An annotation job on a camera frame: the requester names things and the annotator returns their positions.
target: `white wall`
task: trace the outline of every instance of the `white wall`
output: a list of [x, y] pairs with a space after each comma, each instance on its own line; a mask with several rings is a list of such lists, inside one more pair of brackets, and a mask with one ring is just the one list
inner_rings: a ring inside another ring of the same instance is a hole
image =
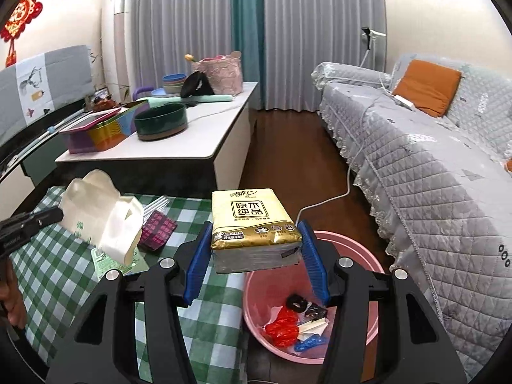
[[512, 76], [512, 35], [490, 0], [386, 0], [386, 70], [402, 53], [431, 53]]
[[[101, 54], [101, 7], [103, 0], [38, 0], [43, 3], [39, 17], [27, 25], [15, 42], [17, 59], [63, 47], [86, 44]], [[9, 43], [0, 41], [0, 68], [5, 67]], [[93, 64], [94, 83], [104, 82], [101, 59]]]

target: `white table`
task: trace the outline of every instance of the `white table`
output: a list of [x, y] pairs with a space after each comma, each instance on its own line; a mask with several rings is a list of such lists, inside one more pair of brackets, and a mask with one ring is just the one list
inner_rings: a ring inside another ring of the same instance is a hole
[[249, 107], [260, 101], [257, 85], [245, 82], [234, 101], [188, 108], [188, 128], [175, 136], [141, 141], [134, 133], [109, 150], [66, 151], [55, 162], [66, 179], [102, 169], [123, 192], [211, 197], [214, 190], [237, 189], [252, 135]]

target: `dark green bowl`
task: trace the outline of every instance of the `dark green bowl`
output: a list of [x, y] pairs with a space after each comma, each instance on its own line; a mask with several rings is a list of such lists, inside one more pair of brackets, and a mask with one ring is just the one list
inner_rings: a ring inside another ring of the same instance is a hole
[[141, 112], [135, 117], [139, 139], [150, 141], [173, 136], [187, 128], [186, 105], [169, 102]]

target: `purple handle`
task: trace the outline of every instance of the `purple handle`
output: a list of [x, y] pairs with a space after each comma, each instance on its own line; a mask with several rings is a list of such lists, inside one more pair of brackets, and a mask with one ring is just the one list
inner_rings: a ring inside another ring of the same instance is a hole
[[135, 92], [133, 93], [132, 95], [132, 99], [134, 101], [137, 101], [137, 97], [140, 93], [143, 93], [143, 92], [151, 92], [151, 91], [154, 91], [155, 89], [152, 87], [152, 86], [143, 86], [143, 87], [140, 87], [140, 88], [137, 88], [135, 90]]

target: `blue gripper pad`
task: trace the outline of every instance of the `blue gripper pad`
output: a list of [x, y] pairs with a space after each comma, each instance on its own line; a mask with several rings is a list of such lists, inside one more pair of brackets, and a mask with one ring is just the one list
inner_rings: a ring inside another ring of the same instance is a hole
[[327, 272], [316, 250], [315, 242], [318, 240], [311, 227], [305, 221], [300, 221], [297, 227], [302, 234], [302, 258], [306, 264], [309, 281], [316, 297], [326, 306], [330, 299], [330, 294]]
[[203, 285], [204, 276], [208, 269], [212, 250], [210, 248], [212, 243], [212, 230], [213, 224], [207, 223], [206, 229], [203, 228], [196, 241], [199, 241], [194, 257], [186, 272], [186, 287], [183, 294], [183, 300], [186, 304], [190, 305], [194, 299], [199, 296], [201, 286]]

